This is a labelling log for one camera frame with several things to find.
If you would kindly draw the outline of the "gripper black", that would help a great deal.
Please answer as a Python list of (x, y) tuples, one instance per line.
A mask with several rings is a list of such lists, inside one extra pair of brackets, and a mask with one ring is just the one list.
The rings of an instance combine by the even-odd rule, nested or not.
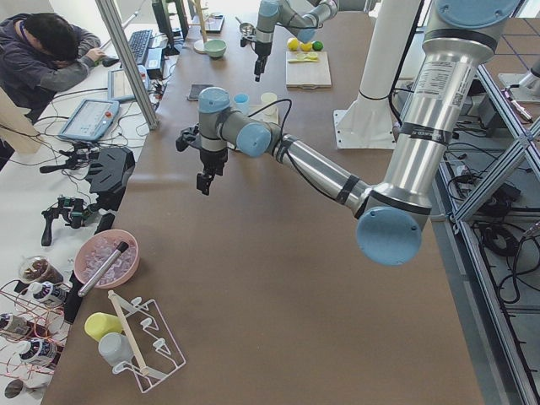
[(255, 81), (261, 80), (262, 74), (265, 72), (266, 58), (271, 55), (271, 43), (257, 41), (255, 44), (255, 53), (257, 54), (257, 60), (254, 67)]
[(201, 149), (199, 151), (200, 160), (203, 164), (203, 172), (197, 174), (196, 188), (205, 196), (210, 193), (210, 186), (213, 176), (221, 176), (224, 166), (228, 160), (228, 149), (222, 148), (218, 151)]

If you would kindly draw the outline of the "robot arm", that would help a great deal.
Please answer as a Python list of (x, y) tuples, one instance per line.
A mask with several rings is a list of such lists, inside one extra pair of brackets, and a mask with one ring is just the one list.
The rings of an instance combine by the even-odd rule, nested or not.
[(205, 89), (197, 102), (197, 186), (208, 192), (234, 157), (280, 164), (352, 212), (366, 257), (402, 265), (419, 252), (432, 211), (429, 191), (465, 97), (478, 68), (494, 56), (517, 2), (433, 3), (413, 92), (399, 116), (389, 106), (391, 86), (421, 5), (384, 3), (386, 27), (364, 16), (363, 6), (344, 10), (339, 1), (311, 1), (304, 12), (286, 1), (256, 6), (250, 84), (268, 78), (282, 36), (305, 29), (337, 45), (335, 84), (313, 106), (301, 95), (298, 118), (278, 123), (242, 113), (225, 89)]
[(300, 15), (289, 1), (260, 1), (255, 35), (254, 67), (255, 81), (264, 73), (267, 59), (271, 55), (273, 35), (277, 25), (283, 26), (301, 42), (309, 42), (321, 24), (332, 19), (338, 12), (339, 1), (313, 1), (314, 8)]

